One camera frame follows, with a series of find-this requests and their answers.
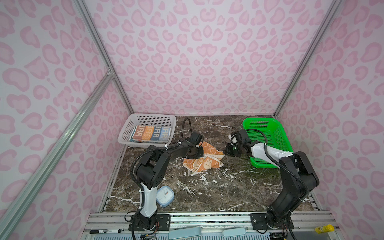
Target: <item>yellow glue stick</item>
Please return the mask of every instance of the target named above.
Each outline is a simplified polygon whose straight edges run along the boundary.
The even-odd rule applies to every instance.
[[[328,224],[325,226],[317,227],[314,230],[317,233],[324,233],[324,232],[333,232],[333,231],[335,231],[335,228],[331,224]]]

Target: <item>white plastic basket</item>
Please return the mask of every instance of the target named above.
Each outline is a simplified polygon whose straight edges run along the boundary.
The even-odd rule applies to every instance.
[[[124,126],[120,131],[118,142],[122,144],[127,144],[129,147],[147,148],[150,145],[162,147],[165,145],[164,143],[129,142],[132,130],[138,125],[171,127],[171,135],[169,138],[169,142],[167,143],[170,144],[173,138],[173,134],[175,133],[176,117],[173,115],[163,114],[134,113],[128,117],[127,121],[125,121]]]

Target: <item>black cable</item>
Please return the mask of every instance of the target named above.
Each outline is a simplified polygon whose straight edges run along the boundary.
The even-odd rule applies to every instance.
[[[145,150],[143,153],[141,153],[131,164],[131,167],[129,168],[129,174],[133,180],[133,182],[135,184],[137,184],[139,187],[140,187],[140,190],[141,190],[141,205],[140,207],[136,210],[135,214],[131,217],[131,233],[132,233],[132,238],[133,240],[137,240],[136,237],[135,237],[135,234],[134,234],[134,220],[136,219],[137,215],[139,214],[140,210],[144,207],[144,198],[145,198],[145,194],[144,194],[144,187],[140,184],[140,182],[135,178],[135,175],[133,174],[133,169],[137,163],[137,161],[142,157],[144,156],[145,154],[149,153],[149,152],[152,152],[154,150],[167,150],[167,149],[173,149],[175,147],[178,147],[179,144],[172,144],[170,146],[168,146],[168,148],[166,147],[156,147],[156,148],[151,148],[151,149],[147,149]]]
[[[256,231],[257,231],[258,233],[260,233],[260,234],[265,234],[266,231],[268,230],[268,223],[265,222],[265,224],[266,224],[266,227],[265,227],[265,231],[264,231],[264,232],[259,232],[259,230],[257,230],[257,229],[256,229]]]
[[[190,133],[192,134],[192,125],[191,125],[191,119],[189,118],[185,118],[184,121],[183,121],[183,125],[181,126],[181,137],[180,137],[180,141],[183,139],[183,134],[184,134],[184,125],[185,125],[185,121],[189,121],[189,131]]]
[[[135,210],[135,211],[127,212],[127,213],[124,215],[124,220],[125,220],[126,222],[130,222],[130,220],[127,220],[127,214],[131,214],[131,213],[133,213],[133,212],[136,212],[136,210]]]
[[[288,215],[287,215],[288,230],[289,230],[289,233],[291,234],[293,240],[297,240],[295,235],[293,234],[293,231],[292,231],[292,228],[291,228],[291,224],[290,224],[290,219],[291,219],[291,212],[289,212]]]
[[[199,147],[203,146],[203,142],[204,142],[204,136],[203,136],[203,139],[201,140],[201,144],[199,145]]]
[[[276,164],[278,167],[280,167],[280,169],[283,169],[284,171],[286,171],[287,173],[289,173],[292,177],[294,177],[301,185],[303,185],[304,189],[305,189],[305,195],[304,195],[304,198],[306,198],[309,194],[309,188],[308,186],[304,183],[304,181],[299,177],[297,176],[296,174],[294,174],[293,172],[291,172],[290,170],[288,170],[288,168],[286,168],[283,164],[279,163],[278,161],[276,161],[275,159],[273,159],[273,157],[270,156],[270,154],[268,153],[267,151],[267,138],[265,136],[265,134],[258,130],[258,129],[247,129],[247,131],[257,131],[259,133],[261,133],[265,139],[265,144],[264,144],[264,152],[265,152],[265,155],[274,163]],[[288,212],[288,215],[286,217],[286,220],[287,220],[287,223],[288,223],[288,229],[289,229],[289,232],[293,238],[293,240],[297,240],[295,235],[293,234],[293,231],[292,231],[292,228],[291,228],[291,225],[290,225],[290,219],[291,219],[291,211]]]
[[[299,177],[297,176],[296,174],[294,174],[293,172],[291,172],[290,170],[288,170],[288,168],[286,168],[283,164],[279,163],[278,161],[276,161],[273,157],[271,157],[271,155],[268,153],[267,151],[267,143],[268,143],[268,140],[265,136],[265,134],[258,130],[258,129],[247,129],[247,131],[257,131],[259,133],[261,133],[261,135],[263,135],[264,139],[265,139],[265,144],[264,144],[264,152],[265,152],[265,155],[274,163],[276,164],[280,169],[283,169],[284,171],[286,171],[287,173],[289,173],[292,177],[294,177],[301,185],[303,185],[304,189],[305,189],[305,195],[304,195],[304,198],[306,198],[308,196],[308,194],[310,193],[310,190],[308,188],[308,186],[304,183],[304,181]]]

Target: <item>wire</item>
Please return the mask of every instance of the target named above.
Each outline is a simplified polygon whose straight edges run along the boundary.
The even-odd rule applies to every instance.
[[[293,231],[292,231],[292,228],[291,228],[291,224],[289,224],[290,223],[290,219],[291,219],[291,212],[289,212],[288,215],[287,215],[288,229],[289,229],[289,233],[291,234],[293,240],[297,240],[295,235],[293,234]]]
[[[264,134],[262,131],[260,131],[259,129],[250,128],[250,129],[246,129],[246,131],[247,131],[247,132],[248,132],[248,131],[256,131],[256,132],[261,133],[261,134],[263,135],[263,137],[264,137],[265,144],[268,143],[268,139],[266,138],[265,134]]]
[[[305,189],[305,195],[304,195],[304,198],[306,198],[308,196],[308,194],[310,193],[310,190],[308,188],[308,186],[304,183],[304,181],[299,177],[297,176],[296,174],[294,174],[293,172],[291,172],[290,170],[288,170],[288,168],[286,168],[283,164],[279,163],[278,161],[276,161],[273,157],[271,157],[271,155],[268,153],[267,151],[267,143],[268,143],[268,140],[265,136],[265,134],[258,130],[258,129],[247,129],[247,131],[257,131],[259,133],[261,133],[261,135],[263,135],[264,139],[265,139],[265,144],[264,144],[264,152],[265,152],[265,155],[274,163],[276,164],[280,169],[283,169],[284,171],[286,171],[287,173],[289,173],[292,177],[294,177],[301,185],[303,185],[304,189]]]
[[[273,157],[270,156],[270,154],[268,153],[267,151],[267,138],[265,136],[265,134],[258,130],[258,129],[247,129],[247,131],[257,131],[259,133],[261,133],[265,139],[265,144],[264,144],[264,152],[265,152],[265,155],[274,163],[276,164],[278,167],[280,167],[280,169],[283,169],[284,171],[286,171],[287,173],[289,173],[292,177],[294,177],[301,185],[303,185],[304,189],[305,189],[305,195],[304,195],[304,198],[306,198],[309,194],[309,188],[308,186],[304,183],[304,181],[299,177],[297,176],[296,174],[294,174],[293,172],[291,172],[290,170],[288,170],[288,168],[286,168],[283,164],[279,163],[278,161],[276,161],[275,159],[273,159]],[[287,217],[286,217],[286,220],[287,220],[287,223],[288,223],[288,229],[289,229],[289,232],[293,238],[293,240],[297,240],[295,235],[293,234],[293,231],[292,231],[292,228],[291,228],[291,225],[290,225],[290,219],[291,219],[291,211],[288,212],[287,214]]]
[[[285,223],[283,223],[284,227],[285,227],[285,237],[288,236],[288,229],[287,229],[287,226],[285,225]]]
[[[178,147],[179,144],[172,144],[172,145],[169,145],[168,146],[168,149],[173,149],[175,147]],[[145,150],[142,154],[140,154],[131,164],[131,167],[129,168],[129,174],[133,180],[133,182],[135,184],[137,184],[139,187],[140,187],[140,190],[141,190],[141,205],[140,207],[136,210],[135,214],[131,217],[131,233],[132,233],[132,238],[133,240],[137,240],[136,237],[135,237],[135,234],[134,234],[134,220],[136,219],[136,217],[138,216],[140,210],[144,207],[144,198],[145,198],[145,194],[144,194],[144,187],[141,185],[141,183],[135,178],[135,175],[133,173],[133,169],[137,163],[137,161],[142,157],[144,156],[145,154],[149,153],[149,152],[153,152],[154,150],[166,150],[167,148],[166,147],[155,147],[155,148],[151,148],[151,149],[147,149]]]
[[[256,224],[257,223],[263,223],[262,221],[258,221],[258,222],[256,222],[255,223],[255,228],[256,228]],[[259,232],[259,230],[257,230],[256,229],[256,231],[258,232],[258,233],[260,233],[260,234],[265,234],[266,232],[267,232],[267,230],[268,230],[268,223],[267,222],[265,222],[265,224],[266,224],[266,228],[265,228],[265,231],[264,232]]]
[[[153,231],[153,233],[147,234],[146,236],[154,235],[157,232],[158,229],[159,229],[159,222],[156,221],[155,222],[155,230]]]
[[[203,145],[203,142],[204,142],[204,136],[203,136],[203,139],[201,140],[201,144],[199,145],[199,147]]]
[[[189,118],[185,118],[184,121],[183,121],[183,125],[181,126],[181,137],[180,137],[180,140],[183,139],[183,134],[184,134],[184,125],[185,125],[185,121],[189,122],[189,131],[190,133],[192,134],[192,125],[191,125],[191,119]]]
[[[124,215],[124,220],[125,220],[126,222],[130,222],[130,220],[127,220],[127,214],[130,214],[130,213],[133,213],[133,212],[136,212],[136,211],[137,211],[137,210],[127,212],[127,213]]]

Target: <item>blue alarm clock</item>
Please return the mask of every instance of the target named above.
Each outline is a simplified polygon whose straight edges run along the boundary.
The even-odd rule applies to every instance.
[[[175,199],[175,194],[168,186],[162,186],[156,193],[156,202],[160,207],[168,206]]]

